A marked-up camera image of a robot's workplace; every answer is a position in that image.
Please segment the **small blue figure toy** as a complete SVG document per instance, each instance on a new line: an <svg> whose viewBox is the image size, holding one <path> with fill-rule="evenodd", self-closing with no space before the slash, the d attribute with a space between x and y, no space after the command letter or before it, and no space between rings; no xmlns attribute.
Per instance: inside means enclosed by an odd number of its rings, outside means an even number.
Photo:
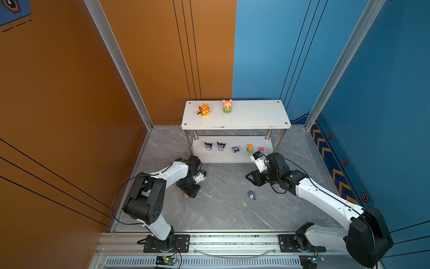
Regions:
<svg viewBox="0 0 430 269"><path fill-rule="evenodd" d="M255 195L255 193L254 193L253 191L251 191L251 190L247 193L247 195L248 195L248 197L249 197L251 200L255 200L255 199L256 199L256 195Z"/></svg>

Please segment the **green orange toy truck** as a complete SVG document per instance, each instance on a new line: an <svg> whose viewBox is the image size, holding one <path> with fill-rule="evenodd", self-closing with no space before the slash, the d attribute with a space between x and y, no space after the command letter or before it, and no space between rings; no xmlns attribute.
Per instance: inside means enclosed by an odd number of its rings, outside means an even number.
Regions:
<svg viewBox="0 0 430 269"><path fill-rule="evenodd" d="M253 145L248 145L248 146L247 146L247 152L248 152L249 154L251 154L251 155L254 153Z"/></svg>

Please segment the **black white Kuromi figure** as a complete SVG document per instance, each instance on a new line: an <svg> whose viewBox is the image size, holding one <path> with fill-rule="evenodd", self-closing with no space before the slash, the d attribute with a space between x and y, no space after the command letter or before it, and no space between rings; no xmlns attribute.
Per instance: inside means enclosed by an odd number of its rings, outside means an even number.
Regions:
<svg viewBox="0 0 430 269"><path fill-rule="evenodd" d="M206 151L212 151L213 143L204 142Z"/></svg>

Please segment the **purple figure toy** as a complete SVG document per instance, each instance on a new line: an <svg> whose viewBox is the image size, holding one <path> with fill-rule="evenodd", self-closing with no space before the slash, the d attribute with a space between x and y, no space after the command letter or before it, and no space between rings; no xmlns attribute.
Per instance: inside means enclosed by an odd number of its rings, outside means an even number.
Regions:
<svg viewBox="0 0 430 269"><path fill-rule="evenodd" d="M239 146L234 146L233 148L232 148L232 151L233 151L233 153L235 154L235 153L238 153L239 151L240 151L240 147Z"/></svg>

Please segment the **orange yellow duck toy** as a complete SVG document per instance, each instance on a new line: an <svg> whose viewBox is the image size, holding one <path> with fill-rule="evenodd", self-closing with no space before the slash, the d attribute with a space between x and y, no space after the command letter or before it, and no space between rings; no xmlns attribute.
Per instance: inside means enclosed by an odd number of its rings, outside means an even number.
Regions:
<svg viewBox="0 0 430 269"><path fill-rule="evenodd" d="M203 117L210 115L210 107L209 104L203 103L202 106L199 107L198 115L201 115Z"/></svg>

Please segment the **pink yellow bear toy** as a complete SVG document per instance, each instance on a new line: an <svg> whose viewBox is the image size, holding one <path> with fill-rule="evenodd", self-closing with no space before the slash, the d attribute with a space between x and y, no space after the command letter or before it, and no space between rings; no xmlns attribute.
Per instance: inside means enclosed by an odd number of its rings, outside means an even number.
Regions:
<svg viewBox="0 0 430 269"><path fill-rule="evenodd" d="M224 113L231 113L232 112L232 99L223 100L222 102L223 102Z"/></svg>

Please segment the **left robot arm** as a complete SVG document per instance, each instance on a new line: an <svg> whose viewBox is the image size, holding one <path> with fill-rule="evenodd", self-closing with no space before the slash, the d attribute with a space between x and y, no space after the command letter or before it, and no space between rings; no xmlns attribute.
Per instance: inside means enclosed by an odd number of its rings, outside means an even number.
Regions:
<svg viewBox="0 0 430 269"><path fill-rule="evenodd" d="M200 190L199 183L207 173L201 170L197 156L178 158L167 168L154 173L139 173L133 181L123 211L139 224L146 227L150 235L144 240L155 248L167 252L175 244L174 228L162 216L166 190L172 185L180 188L189 198L195 198Z"/></svg>

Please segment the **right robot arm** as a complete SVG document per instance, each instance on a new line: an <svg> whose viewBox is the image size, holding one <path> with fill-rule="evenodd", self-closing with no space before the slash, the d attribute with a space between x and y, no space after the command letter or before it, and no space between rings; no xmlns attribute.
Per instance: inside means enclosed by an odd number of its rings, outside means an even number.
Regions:
<svg viewBox="0 0 430 269"><path fill-rule="evenodd" d="M366 268L378 262L394 245L383 214L374 207L364 208L349 202L317 184L298 168L290 169L288 160L278 152L264 155L257 151L250 157L257 169L245 177L253 185L279 185L280 194L291 193L312 203L341 225L327 228L308 222L295 232L296 247L301 252L317 252L325 247L347 252Z"/></svg>

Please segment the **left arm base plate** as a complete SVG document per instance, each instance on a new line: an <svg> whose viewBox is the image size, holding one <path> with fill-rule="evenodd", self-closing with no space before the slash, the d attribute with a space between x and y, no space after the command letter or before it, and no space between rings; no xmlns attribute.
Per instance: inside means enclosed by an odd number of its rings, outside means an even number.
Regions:
<svg viewBox="0 0 430 269"><path fill-rule="evenodd" d="M161 241L152 235L148 235L143 252L144 253L161 253L161 252L175 252L188 253L190 246L189 234L174 234L169 235L165 241Z"/></svg>

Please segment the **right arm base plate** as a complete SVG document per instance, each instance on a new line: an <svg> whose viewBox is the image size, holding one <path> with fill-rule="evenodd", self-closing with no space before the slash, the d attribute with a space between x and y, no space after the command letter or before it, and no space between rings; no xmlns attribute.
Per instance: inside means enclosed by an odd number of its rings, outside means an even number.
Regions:
<svg viewBox="0 0 430 269"><path fill-rule="evenodd" d="M325 247L312 246L304 236L296 234L280 234L278 243L282 253L324 253L327 251Z"/></svg>

